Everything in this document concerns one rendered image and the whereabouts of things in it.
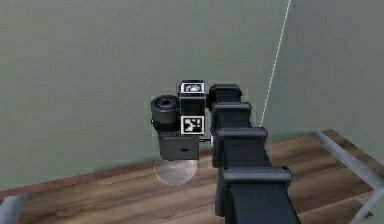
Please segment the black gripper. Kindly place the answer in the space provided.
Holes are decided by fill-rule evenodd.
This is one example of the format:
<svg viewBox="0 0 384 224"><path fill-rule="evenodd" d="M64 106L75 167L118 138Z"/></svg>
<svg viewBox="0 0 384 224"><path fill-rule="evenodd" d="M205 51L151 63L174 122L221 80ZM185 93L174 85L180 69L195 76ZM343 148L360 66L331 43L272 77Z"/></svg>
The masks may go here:
<svg viewBox="0 0 384 224"><path fill-rule="evenodd" d="M182 135L179 99L161 95L151 101L151 124L157 132L160 156L164 160L198 160L199 138Z"/></svg>

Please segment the clear glass bowl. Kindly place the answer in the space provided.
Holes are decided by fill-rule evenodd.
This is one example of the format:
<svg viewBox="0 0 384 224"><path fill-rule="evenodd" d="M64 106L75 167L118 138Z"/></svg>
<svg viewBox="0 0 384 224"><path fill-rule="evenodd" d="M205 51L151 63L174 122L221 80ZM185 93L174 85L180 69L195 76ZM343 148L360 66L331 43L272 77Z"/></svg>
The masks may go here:
<svg viewBox="0 0 384 224"><path fill-rule="evenodd" d="M197 172L196 160L164 160L161 157L154 162L157 179L167 186L180 186L189 182Z"/></svg>

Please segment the grey metal bar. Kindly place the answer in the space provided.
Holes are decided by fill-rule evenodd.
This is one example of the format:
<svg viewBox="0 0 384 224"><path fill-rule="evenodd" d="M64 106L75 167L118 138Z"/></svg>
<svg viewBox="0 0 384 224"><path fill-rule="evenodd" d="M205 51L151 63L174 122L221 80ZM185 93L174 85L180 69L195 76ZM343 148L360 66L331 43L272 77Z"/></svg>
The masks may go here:
<svg viewBox="0 0 384 224"><path fill-rule="evenodd" d="M23 193L5 197L0 203L0 224L16 224L28 196Z"/></svg>

